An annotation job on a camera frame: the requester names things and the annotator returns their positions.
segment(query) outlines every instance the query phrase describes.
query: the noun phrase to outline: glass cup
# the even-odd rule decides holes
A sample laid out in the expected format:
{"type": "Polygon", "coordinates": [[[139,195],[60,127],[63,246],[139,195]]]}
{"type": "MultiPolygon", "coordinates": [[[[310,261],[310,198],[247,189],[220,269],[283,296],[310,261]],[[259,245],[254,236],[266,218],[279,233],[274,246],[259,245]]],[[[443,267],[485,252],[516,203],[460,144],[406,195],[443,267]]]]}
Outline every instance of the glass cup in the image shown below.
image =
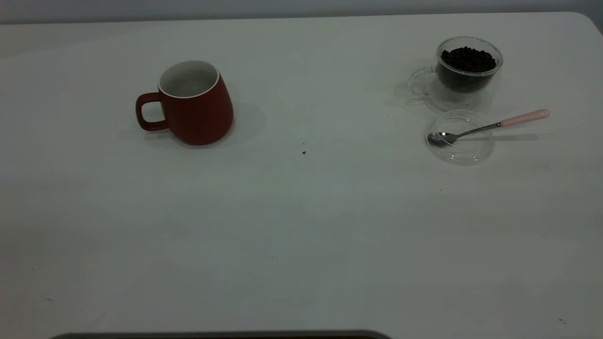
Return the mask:
{"type": "Polygon", "coordinates": [[[459,135],[463,132],[488,125],[478,113],[468,110],[453,110],[441,115],[425,130],[425,143],[436,157],[454,165],[476,165],[488,158],[494,150],[492,132],[481,131],[458,138],[450,144],[440,137],[438,145],[431,144],[428,136],[434,133],[439,137],[440,132],[459,135]]]}
{"type": "Polygon", "coordinates": [[[502,54],[491,43],[476,37],[453,37],[442,42],[433,66],[415,71],[408,80],[411,92],[429,99],[442,111],[478,111],[490,104],[494,95],[494,79],[500,74],[502,54]],[[485,72],[456,69],[442,60],[442,52],[469,47],[490,53],[496,66],[485,72]]]}

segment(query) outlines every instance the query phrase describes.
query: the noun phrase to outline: white table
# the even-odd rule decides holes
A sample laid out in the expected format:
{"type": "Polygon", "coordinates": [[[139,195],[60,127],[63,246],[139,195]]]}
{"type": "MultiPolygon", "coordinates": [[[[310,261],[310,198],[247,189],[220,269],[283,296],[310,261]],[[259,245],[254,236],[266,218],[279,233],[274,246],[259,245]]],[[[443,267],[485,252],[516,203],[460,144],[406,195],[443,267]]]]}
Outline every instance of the white table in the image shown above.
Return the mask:
{"type": "Polygon", "coordinates": [[[584,16],[9,25],[0,41],[0,338],[603,336],[603,37],[584,16]],[[434,116],[405,90],[459,35],[505,56],[489,120],[552,112],[468,168],[428,152],[434,116]],[[208,147],[134,117],[189,59],[234,102],[208,147]]]}

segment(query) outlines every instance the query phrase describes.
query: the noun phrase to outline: glass cup handle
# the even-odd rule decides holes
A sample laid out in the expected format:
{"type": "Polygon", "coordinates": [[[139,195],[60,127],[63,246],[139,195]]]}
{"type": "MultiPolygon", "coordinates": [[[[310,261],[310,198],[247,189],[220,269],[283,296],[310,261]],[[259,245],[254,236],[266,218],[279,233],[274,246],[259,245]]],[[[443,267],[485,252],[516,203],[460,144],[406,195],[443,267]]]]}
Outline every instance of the glass cup handle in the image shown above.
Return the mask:
{"type": "Polygon", "coordinates": [[[425,67],[425,68],[420,68],[418,70],[416,70],[410,78],[408,78],[408,89],[411,90],[412,94],[414,95],[426,95],[427,93],[425,92],[425,86],[421,86],[420,88],[417,87],[417,83],[419,82],[419,80],[423,80],[423,82],[425,82],[425,77],[429,74],[429,73],[433,73],[434,70],[431,67],[425,67]]]}

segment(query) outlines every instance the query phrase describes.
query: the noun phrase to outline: metal spoon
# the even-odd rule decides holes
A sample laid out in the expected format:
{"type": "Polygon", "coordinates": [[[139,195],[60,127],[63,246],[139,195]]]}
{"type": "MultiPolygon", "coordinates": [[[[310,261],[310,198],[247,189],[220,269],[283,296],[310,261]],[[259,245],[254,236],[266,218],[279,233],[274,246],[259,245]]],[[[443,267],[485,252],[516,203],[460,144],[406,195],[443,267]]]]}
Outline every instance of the metal spoon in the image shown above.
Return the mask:
{"type": "Polygon", "coordinates": [[[474,134],[474,133],[482,132],[482,131],[487,131],[487,130],[491,130],[493,128],[523,124],[524,122],[528,122],[528,121],[544,119],[549,115],[551,115],[551,113],[548,109],[535,110],[530,113],[526,113],[526,114],[514,116],[513,118],[505,119],[501,122],[497,122],[492,125],[483,126],[480,128],[476,128],[474,130],[466,131],[465,133],[461,133],[459,135],[455,135],[455,134],[448,133],[448,132],[430,133],[427,136],[427,140],[429,141],[430,144],[432,144],[434,146],[443,147],[443,146],[454,143],[458,138],[465,136],[465,135],[474,134]]]}

